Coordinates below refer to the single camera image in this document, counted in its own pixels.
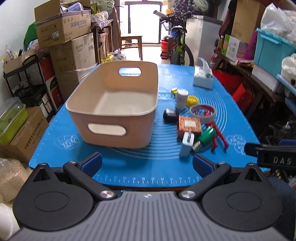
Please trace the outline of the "green cylinder bottle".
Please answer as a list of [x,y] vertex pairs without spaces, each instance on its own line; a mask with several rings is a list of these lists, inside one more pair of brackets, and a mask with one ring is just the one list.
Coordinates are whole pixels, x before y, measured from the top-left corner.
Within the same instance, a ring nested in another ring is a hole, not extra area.
[[209,126],[205,131],[197,138],[197,141],[193,144],[192,150],[197,152],[201,147],[208,144],[216,135],[216,131],[213,127]]

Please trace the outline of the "red ultraman figure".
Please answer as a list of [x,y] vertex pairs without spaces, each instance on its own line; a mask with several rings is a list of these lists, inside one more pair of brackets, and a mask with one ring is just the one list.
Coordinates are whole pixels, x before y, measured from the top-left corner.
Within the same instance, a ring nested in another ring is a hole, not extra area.
[[205,125],[207,127],[209,127],[209,126],[212,127],[215,130],[215,132],[216,132],[215,137],[212,138],[212,148],[211,148],[211,151],[213,152],[218,147],[218,145],[217,145],[217,137],[219,137],[222,140],[222,142],[224,144],[224,151],[226,151],[228,149],[228,147],[229,147],[229,144],[228,144],[226,138],[224,137],[224,135],[222,134],[222,132],[220,131],[220,129],[215,124],[215,121],[213,120],[212,122],[210,122],[210,120],[207,120],[205,122]]

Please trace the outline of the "white power adapter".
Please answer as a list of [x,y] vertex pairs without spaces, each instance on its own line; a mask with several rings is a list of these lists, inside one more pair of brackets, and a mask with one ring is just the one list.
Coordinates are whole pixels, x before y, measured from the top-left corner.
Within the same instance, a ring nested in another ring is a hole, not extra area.
[[192,132],[185,132],[183,135],[181,148],[179,152],[180,157],[186,157],[191,152],[192,146],[194,144],[195,135]]

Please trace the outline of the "brown patterned small box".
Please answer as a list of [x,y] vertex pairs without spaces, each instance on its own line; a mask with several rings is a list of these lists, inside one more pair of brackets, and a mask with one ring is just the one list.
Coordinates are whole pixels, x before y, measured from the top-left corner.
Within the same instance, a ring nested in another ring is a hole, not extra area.
[[177,125],[177,138],[183,138],[185,132],[193,133],[197,137],[200,136],[202,133],[200,119],[180,115]]

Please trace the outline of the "tape roll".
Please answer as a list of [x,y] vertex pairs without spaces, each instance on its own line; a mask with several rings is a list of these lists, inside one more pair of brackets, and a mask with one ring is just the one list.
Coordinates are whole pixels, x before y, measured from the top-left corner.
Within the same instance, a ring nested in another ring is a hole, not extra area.
[[198,118],[200,123],[211,123],[215,121],[216,109],[207,104],[196,104],[189,108],[190,116]]

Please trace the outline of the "black earbuds case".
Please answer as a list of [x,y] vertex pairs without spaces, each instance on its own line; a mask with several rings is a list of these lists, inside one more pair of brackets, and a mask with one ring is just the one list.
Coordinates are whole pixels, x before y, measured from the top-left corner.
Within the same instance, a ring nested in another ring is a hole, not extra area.
[[179,120],[179,111],[167,108],[163,112],[163,120],[165,123],[177,123]]

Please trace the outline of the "beige plastic storage bin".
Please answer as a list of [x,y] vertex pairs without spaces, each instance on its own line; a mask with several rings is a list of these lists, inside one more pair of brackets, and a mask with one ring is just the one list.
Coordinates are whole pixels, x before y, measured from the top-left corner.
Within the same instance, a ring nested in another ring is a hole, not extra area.
[[81,81],[66,108],[85,142],[140,149],[152,138],[158,93],[156,64],[112,61],[98,65]]

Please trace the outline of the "white cylinder jar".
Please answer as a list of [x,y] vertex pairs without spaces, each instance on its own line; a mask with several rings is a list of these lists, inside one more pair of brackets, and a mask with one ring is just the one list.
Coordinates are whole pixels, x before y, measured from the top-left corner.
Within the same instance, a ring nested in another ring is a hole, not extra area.
[[176,93],[176,109],[183,110],[186,107],[189,92],[186,89],[177,89]]

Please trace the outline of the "blue silicone table mat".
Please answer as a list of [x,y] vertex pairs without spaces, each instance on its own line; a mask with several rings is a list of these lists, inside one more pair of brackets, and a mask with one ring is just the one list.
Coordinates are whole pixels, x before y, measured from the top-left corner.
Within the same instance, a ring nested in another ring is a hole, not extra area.
[[193,85],[194,68],[178,65],[159,65],[159,97],[152,139],[143,149],[114,149],[94,146],[84,142],[66,108],[61,108],[52,119],[40,140],[29,166],[47,163],[51,167],[63,166],[68,161],[82,161],[95,152],[102,155],[102,167],[94,175],[99,183],[134,188],[185,187],[201,178],[193,169],[192,156],[180,157],[181,141],[177,139],[177,127],[163,121],[163,112],[175,106],[171,89],[188,90],[202,104],[214,106],[215,123],[227,142],[218,141],[211,151],[205,146],[200,154],[213,162],[224,161],[233,167],[244,167],[256,159],[244,153],[246,143],[258,141],[249,122],[231,95],[218,80],[213,89]]

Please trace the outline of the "floor cardboard box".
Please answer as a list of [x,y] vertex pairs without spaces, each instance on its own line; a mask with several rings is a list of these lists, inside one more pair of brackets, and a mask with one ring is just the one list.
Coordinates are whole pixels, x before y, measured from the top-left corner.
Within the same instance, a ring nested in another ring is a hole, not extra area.
[[12,141],[1,144],[1,158],[11,158],[28,164],[34,154],[45,130],[48,127],[42,110],[38,106],[26,108],[28,119],[18,130]]

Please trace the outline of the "bag of grain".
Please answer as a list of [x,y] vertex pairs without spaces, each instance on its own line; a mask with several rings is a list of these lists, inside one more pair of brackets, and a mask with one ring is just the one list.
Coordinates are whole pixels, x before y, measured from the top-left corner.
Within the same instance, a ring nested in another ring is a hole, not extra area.
[[16,198],[28,177],[29,173],[20,161],[1,158],[1,195],[5,202]]

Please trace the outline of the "yellow plastic cap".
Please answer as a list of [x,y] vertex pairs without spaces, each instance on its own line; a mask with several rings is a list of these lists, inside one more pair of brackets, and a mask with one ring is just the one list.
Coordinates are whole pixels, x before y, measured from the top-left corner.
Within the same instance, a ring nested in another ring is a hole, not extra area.
[[191,106],[194,106],[196,104],[199,104],[199,99],[196,96],[193,95],[189,95],[187,97],[187,101],[186,101],[186,107],[190,108]]

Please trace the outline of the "green clear-lid container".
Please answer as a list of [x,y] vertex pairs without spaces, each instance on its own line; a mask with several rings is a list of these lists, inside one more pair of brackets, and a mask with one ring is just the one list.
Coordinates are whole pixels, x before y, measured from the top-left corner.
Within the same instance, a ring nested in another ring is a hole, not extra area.
[[7,145],[28,118],[26,105],[18,97],[11,97],[1,105],[0,142]]

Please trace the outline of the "green lid white container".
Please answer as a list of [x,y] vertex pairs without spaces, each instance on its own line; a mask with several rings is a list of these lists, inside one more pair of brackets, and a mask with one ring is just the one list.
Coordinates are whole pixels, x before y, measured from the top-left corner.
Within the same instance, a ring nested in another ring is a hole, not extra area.
[[0,237],[1,240],[8,240],[17,233],[20,227],[16,221],[11,207],[0,204]]

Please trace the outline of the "wrapped lower cardboard box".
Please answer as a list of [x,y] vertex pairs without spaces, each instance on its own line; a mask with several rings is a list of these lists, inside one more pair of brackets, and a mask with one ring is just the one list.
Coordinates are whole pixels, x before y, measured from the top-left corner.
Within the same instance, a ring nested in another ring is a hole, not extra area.
[[86,78],[95,67],[96,65],[56,74],[62,97],[65,101],[80,84],[80,82]]

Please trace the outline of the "white tissue box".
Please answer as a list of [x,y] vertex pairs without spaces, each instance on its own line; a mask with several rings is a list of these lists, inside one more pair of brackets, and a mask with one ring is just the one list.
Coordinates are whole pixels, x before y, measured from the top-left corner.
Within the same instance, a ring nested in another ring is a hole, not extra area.
[[195,66],[193,85],[212,90],[213,88],[213,73],[207,61],[204,58],[199,60],[202,66]]

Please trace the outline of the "black metal shelf rack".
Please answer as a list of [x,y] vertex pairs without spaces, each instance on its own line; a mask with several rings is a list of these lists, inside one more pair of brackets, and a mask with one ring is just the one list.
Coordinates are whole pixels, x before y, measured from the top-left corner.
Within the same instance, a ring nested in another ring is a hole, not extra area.
[[21,66],[3,75],[13,97],[18,97],[26,107],[41,108],[47,121],[56,114],[46,87],[39,58],[32,54],[21,61]]

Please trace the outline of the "teal plastic storage crate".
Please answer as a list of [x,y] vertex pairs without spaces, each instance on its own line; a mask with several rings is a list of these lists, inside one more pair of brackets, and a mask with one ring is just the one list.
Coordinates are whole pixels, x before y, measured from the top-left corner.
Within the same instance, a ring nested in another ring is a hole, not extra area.
[[257,28],[256,32],[254,63],[276,78],[281,72],[283,58],[295,53],[295,45],[269,31]]

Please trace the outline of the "yellow oil jug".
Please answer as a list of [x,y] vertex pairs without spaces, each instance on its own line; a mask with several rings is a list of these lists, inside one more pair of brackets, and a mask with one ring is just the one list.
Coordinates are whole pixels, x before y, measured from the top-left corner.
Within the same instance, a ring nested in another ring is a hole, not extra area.
[[101,63],[111,62],[115,59],[112,53],[107,54],[105,59],[101,59]]

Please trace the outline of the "middle cardboard box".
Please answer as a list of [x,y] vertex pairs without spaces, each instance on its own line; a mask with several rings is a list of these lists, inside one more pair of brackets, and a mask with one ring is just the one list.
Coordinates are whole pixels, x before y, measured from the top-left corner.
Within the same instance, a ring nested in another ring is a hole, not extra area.
[[88,68],[96,64],[93,33],[49,48],[55,73]]

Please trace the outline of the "green white carton box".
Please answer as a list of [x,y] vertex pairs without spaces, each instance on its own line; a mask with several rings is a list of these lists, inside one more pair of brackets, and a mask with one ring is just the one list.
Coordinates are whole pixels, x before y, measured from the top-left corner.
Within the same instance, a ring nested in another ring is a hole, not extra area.
[[236,37],[226,34],[224,37],[222,54],[230,61],[235,62],[237,58],[237,52],[239,49],[240,40]]

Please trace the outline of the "red bucket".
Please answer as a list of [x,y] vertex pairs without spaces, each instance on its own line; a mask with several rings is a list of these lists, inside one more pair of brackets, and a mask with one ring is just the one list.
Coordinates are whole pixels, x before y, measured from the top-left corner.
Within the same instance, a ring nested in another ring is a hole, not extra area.
[[168,60],[170,58],[169,50],[168,50],[168,42],[165,40],[161,40],[160,47],[161,47],[161,58],[164,60]]

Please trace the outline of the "wooden chair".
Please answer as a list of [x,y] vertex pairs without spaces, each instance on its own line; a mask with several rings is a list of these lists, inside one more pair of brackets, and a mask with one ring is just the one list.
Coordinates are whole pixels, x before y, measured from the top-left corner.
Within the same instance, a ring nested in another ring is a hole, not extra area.
[[130,49],[130,48],[137,48],[140,60],[143,60],[142,55],[142,36],[124,36],[120,30],[120,21],[117,10],[113,7],[113,12],[115,16],[115,28],[117,32],[117,42],[120,49]]

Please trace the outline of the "white freezer cabinet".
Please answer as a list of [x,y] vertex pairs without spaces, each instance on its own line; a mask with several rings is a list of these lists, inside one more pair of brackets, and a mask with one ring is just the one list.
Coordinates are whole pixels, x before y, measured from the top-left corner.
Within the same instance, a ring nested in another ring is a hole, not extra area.
[[210,63],[221,25],[221,20],[208,16],[193,16],[187,19],[186,44],[193,54],[194,65],[201,65],[199,57]]

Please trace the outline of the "top cardboard box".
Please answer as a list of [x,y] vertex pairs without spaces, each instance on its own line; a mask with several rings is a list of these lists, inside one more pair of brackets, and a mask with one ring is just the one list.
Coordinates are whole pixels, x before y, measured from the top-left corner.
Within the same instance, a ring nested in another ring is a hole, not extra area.
[[91,30],[90,1],[48,1],[34,9],[40,48],[64,44]]

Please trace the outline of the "green black bicycle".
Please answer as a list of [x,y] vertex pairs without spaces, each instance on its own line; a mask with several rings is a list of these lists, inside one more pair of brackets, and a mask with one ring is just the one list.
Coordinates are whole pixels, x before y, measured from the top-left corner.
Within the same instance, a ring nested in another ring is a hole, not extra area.
[[154,10],[153,13],[160,18],[161,24],[171,24],[170,32],[176,35],[168,41],[167,56],[170,64],[194,66],[193,54],[185,42],[186,20],[192,16],[192,13],[188,11],[186,13],[176,12],[165,15],[157,10]]

